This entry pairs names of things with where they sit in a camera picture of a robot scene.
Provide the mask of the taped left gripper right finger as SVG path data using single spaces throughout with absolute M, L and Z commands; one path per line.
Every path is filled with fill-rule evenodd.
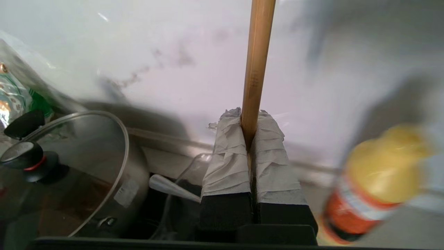
M 266 225 L 309 226 L 317 236 L 318 224 L 283 142 L 284 133 L 276 120 L 261 110 L 252 144 L 258 221 Z

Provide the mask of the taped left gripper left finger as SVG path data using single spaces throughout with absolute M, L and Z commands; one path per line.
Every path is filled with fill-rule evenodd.
M 252 223 L 248 158 L 240 117 L 240 108 L 231 109 L 217 122 L 213 153 L 202 182 L 202 231 L 231 232 Z

